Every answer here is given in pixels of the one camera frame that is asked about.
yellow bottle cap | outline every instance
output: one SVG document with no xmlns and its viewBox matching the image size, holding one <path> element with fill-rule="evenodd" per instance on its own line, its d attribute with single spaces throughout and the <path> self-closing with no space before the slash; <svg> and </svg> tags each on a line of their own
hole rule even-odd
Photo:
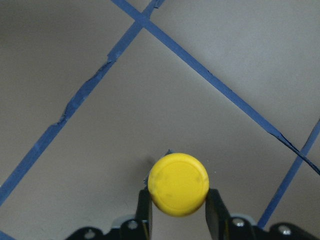
<svg viewBox="0 0 320 240">
<path fill-rule="evenodd" d="M 209 177 L 205 167 L 193 156 L 171 153 L 151 169 L 148 190 L 161 211 L 182 217 L 194 213 L 204 203 Z"/>
</svg>

blue tape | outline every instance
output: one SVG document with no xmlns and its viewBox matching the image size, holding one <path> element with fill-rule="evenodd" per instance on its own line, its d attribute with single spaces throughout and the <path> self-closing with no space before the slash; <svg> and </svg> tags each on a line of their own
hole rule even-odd
<svg viewBox="0 0 320 240">
<path fill-rule="evenodd" d="M 263 116 L 261 116 L 256 110 L 254 110 L 248 103 L 246 103 L 241 97 L 239 97 L 229 87 L 227 87 L 223 82 L 221 82 L 216 76 L 214 76 L 208 69 L 206 69 L 200 62 L 198 62 L 193 56 L 191 56 L 172 38 L 165 34 L 159 27 L 152 23 L 147 17 L 142 15 L 125 0 L 111 1 L 124 12 L 126 12 L 136 22 L 141 24 L 146 30 L 148 30 L 153 36 L 160 40 L 164 45 L 166 45 L 179 58 L 181 58 L 185 63 L 187 63 L 197 73 L 199 73 L 205 80 L 207 80 L 212 86 L 214 86 L 229 100 L 231 100 L 235 105 L 237 105 L 252 120 L 259 124 L 265 131 L 276 137 L 280 142 L 282 142 L 299 157 L 301 157 L 318 175 L 320 175 L 319 168 L 315 164 L 313 164 L 304 154 L 302 154 L 291 142 L 289 142 L 281 134 L 279 130 L 277 130 L 270 122 L 268 122 Z"/>
<path fill-rule="evenodd" d="M 5 234 L 3 231 L 0 231 L 0 240 L 15 240 L 15 239 Z"/>
<path fill-rule="evenodd" d="M 155 8 L 159 8 L 164 1 L 165 0 L 152 0 L 142 12 L 142 14 L 144 14 L 146 18 L 149 18 L 153 10 Z M 107 55 L 108 58 L 106 63 L 96 72 L 96 74 L 92 78 L 90 78 L 80 87 L 73 98 L 69 101 L 59 121 L 51 125 L 25 155 L 22 161 L 18 164 L 11 175 L 0 187 L 0 206 L 5 202 L 5 200 L 15 189 L 21 179 L 25 176 L 25 174 L 29 171 L 29 169 L 33 166 L 33 164 L 48 147 L 48 145 L 53 141 L 53 139 L 58 135 L 60 130 L 66 125 L 68 120 L 73 116 L 80 105 L 93 91 L 93 89 L 98 85 L 98 83 L 106 75 L 106 73 L 117 61 L 120 55 L 126 50 L 129 44 L 138 35 L 141 29 L 142 26 L 136 22 L 131 25 L 131 27 L 125 32 L 122 38 Z"/>
<path fill-rule="evenodd" d="M 310 151 L 312 145 L 315 143 L 318 135 L 320 133 L 320 120 L 317 122 L 317 124 L 314 126 L 312 132 L 310 133 L 310 136 L 308 140 L 305 142 L 303 148 L 301 149 L 301 153 L 304 155 L 307 155 Z M 297 157 L 295 161 L 293 162 L 292 166 L 290 167 L 289 171 L 285 175 L 284 179 L 282 180 L 280 186 L 276 190 L 273 198 L 271 199 L 270 203 L 264 210 L 259 222 L 258 227 L 264 228 L 270 219 L 271 215 L 274 213 L 278 203 L 280 202 L 281 198 L 285 194 L 286 190 L 288 189 L 290 183 L 294 179 L 296 173 L 298 172 L 303 160 L 300 157 Z"/>
</svg>

torn tape edge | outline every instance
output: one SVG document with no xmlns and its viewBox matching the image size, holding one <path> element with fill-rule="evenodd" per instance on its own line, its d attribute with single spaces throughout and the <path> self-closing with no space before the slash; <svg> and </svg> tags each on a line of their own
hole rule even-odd
<svg viewBox="0 0 320 240">
<path fill-rule="evenodd" d="M 164 0 L 152 0 L 147 7 L 144 9 L 142 14 L 146 17 L 150 17 L 154 9 L 160 7 Z M 134 22 L 130 28 L 125 32 L 121 39 L 115 44 L 107 55 L 107 61 L 102 67 L 87 80 L 75 93 L 72 99 L 66 105 L 64 113 L 60 117 L 59 121 L 52 124 L 47 128 L 47 130 L 42 134 L 42 136 L 37 140 L 29 152 L 20 161 L 18 166 L 13 170 L 9 177 L 4 181 L 3 185 L 0 187 L 0 206 L 6 201 L 11 192 L 19 184 L 21 179 L 34 165 L 40 155 L 45 151 L 53 139 L 58 135 L 60 130 L 66 125 L 68 120 L 77 111 L 80 105 L 85 101 L 93 89 L 98 85 L 101 79 L 106 75 L 109 69 L 117 61 L 120 55 L 126 50 L 126 48 L 135 39 L 138 33 L 141 31 L 142 26 L 137 22 Z"/>
<path fill-rule="evenodd" d="M 312 148 L 313 144 L 317 140 L 317 137 L 320 133 L 320 119 L 312 129 L 307 141 L 305 142 L 303 148 L 301 149 L 301 152 L 304 155 L 307 155 Z M 283 178 L 281 184 L 277 188 L 276 192 L 274 193 L 271 201 L 267 205 L 266 209 L 264 210 L 262 216 L 260 217 L 257 226 L 261 229 L 263 229 L 267 222 L 269 221 L 271 215 L 274 213 L 276 207 L 278 206 L 280 200 L 282 199 L 283 195 L 287 191 L 290 183 L 294 179 L 296 173 L 298 172 L 303 160 L 301 157 L 297 156 L 295 161 L 292 163 L 290 169 L 286 173 L 285 177 Z"/>
<path fill-rule="evenodd" d="M 260 113 L 253 109 L 240 96 L 233 92 L 227 85 L 214 76 L 199 61 L 191 56 L 184 48 L 177 44 L 170 36 L 163 32 L 158 26 L 142 15 L 132 5 L 125 0 L 111 0 L 115 5 L 127 13 L 136 22 L 140 23 L 149 33 L 156 37 L 160 42 L 166 45 L 180 59 L 200 74 L 207 82 L 215 87 L 219 92 L 232 101 L 238 108 L 245 112 L 252 120 L 260 125 L 267 133 L 276 137 L 285 146 L 291 149 L 295 154 L 301 157 L 318 175 L 320 169 L 312 163 L 304 154 L 302 154 L 283 134 L 276 129 L 269 121 L 267 121 Z"/>
</svg>

gray floor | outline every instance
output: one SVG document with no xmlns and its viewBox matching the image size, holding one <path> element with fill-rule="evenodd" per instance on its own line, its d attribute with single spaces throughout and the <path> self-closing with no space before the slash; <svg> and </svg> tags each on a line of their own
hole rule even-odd
<svg viewBox="0 0 320 240">
<path fill-rule="evenodd" d="M 139 11 L 147 0 L 129 1 Z M 320 117 L 320 1 L 166 0 L 151 20 L 302 148 Z M 0 184 L 133 20 L 110 1 L 0 3 Z M 17 240 L 63 240 L 135 211 L 168 148 L 198 158 L 228 209 L 256 221 L 295 154 L 142 30 L 0 208 Z M 320 165 L 320 140 L 308 157 Z M 305 163 L 267 227 L 320 237 L 320 177 Z M 209 240 L 204 209 L 153 209 L 152 239 Z"/>
</svg>

bolt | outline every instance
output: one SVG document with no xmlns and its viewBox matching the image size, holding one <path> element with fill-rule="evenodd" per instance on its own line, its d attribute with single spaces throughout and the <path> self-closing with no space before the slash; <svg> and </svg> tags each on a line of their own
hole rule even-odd
<svg viewBox="0 0 320 240">
<path fill-rule="evenodd" d="M 138 223 L 135 220 L 131 220 L 127 226 L 130 230 L 135 230 L 138 227 Z"/>
<path fill-rule="evenodd" d="M 243 221 L 241 218 L 234 218 L 232 223 L 237 227 L 243 227 L 245 225 L 245 221 Z"/>
<path fill-rule="evenodd" d="M 289 227 L 285 226 L 285 225 L 280 225 L 278 227 L 278 230 L 280 231 L 280 233 L 282 233 L 283 235 L 291 235 L 291 230 Z"/>
</svg>

